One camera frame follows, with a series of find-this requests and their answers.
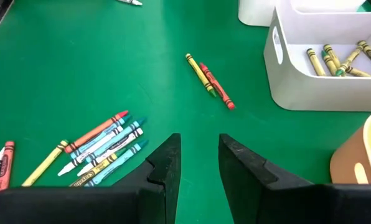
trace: blue crayon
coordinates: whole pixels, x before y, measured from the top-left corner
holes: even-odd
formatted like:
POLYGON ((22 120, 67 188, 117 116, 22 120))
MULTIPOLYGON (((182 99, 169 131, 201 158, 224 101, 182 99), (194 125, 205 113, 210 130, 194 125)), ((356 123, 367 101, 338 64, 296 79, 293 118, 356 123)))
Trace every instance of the blue crayon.
POLYGON ((119 121, 111 124, 111 126, 104 129, 104 131, 100 132, 98 135, 96 135, 94 138, 83 144, 81 147, 79 147, 78 150, 75 150, 71 152, 70 156, 72 159, 78 157, 82 152, 86 151, 88 148, 90 148, 92 145, 94 145, 96 142, 101 140, 103 137, 105 137, 108 133, 110 133, 115 128, 124 125, 125 122, 127 122, 131 118, 130 115, 126 115, 123 118, 119 119, 119 121))
POLYGON ((106 167, 103 171, 99 172, 91 181, 85 184, 85 187, 94 187, 101 183, 106 177, 112 174, 117 168, 122 166, 130 157, 134 156, 138 151, 140 151, 145 145, 147 145, 148 140, 140 141, 136 143, 133 147, 128 149, 125 153, 122 154, 119 158, 117 158, 113 163, 111 163, 108 167, 106 167))
POLYGON ((141 118, 132 124, 130 124, 127 128, 125 128, 123 131, 121 131, 117 136, 113 137, 111 140, 106 142, 102 147, 99 147, 96 151, 91 153, 86 157, 87 162, 91 162, 95 158, 97 158, 99 155, 103 154, 107 149, 109 149, 112 145, 114 145, 116 142, 122 140, 124 137, 126 137, 128 134, 132 133, 134 130, 136 130, 138 127, 143 125, 144 122, 146 122, 146 118, 141 118))

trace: orange crayon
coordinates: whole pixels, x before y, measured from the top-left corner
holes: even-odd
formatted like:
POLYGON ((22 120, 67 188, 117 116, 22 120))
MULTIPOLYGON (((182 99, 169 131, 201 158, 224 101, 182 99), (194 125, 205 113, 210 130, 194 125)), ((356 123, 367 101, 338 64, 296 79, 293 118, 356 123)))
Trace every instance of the orange crayon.
POLYGON ((209 79, 209 82, 213 85, 219 95, 222 97, 223 102, 227 105, 227 107, 232 110, 235 108, 233 101, 231 101, 230 97, 225 93, 222 86, 218 83, 216 78, 213 76, 212 72, 209 71, 208 67, 203 63, 200 63, 200 68, 204 72, 205 76, 209 79))
POLYGON ((65 152, 66 153, 71 153, 75 150, 77 150, 80 146, 85 144, 87 141, 89 141, 92 137, 96 136, 97 134, 100 134, 104 129, 107 127, 111 126, 111 124, 117 122, 119 119, 123 118, 129 113, 129 111, 122 111, 118 113, 117 115, 113 116, 112 118, 106 120, 104 123, 100 124, 97 126, 97 128, 89 131, 87 134, 84 136, 80 137, 78 140, 75 142, 69 144, 67 147, 65 147, 65 152))
POLYGON ((12 160, 14 158, 14 142, 7 141, 0 168, 0 191, 9 188, 12 160))

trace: green tabletop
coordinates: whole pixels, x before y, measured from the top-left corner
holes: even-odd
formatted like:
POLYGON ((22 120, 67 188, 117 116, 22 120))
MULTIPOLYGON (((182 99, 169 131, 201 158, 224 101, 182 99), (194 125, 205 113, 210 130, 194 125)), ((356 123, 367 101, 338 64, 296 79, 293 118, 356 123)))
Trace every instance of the green tabletop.
MULTIPOLYGON (((0 148, 16 142, 11 187, 20 186, 61 139, 114 114, 148 117, 149 145, 101 186, 137 167, 181 133, 176 223, 232 223, 218 171, 218 135, 228 133, 315 183, 369 113, 288 111, 271 99, 263 49, 268 29, 237 18, 237 1, 17 0, 0 25, 0 148), (185 58, 205 63, 236 105, 204 89, 185 58)), ((66 186, 61 155, 35 186, 66 186)))

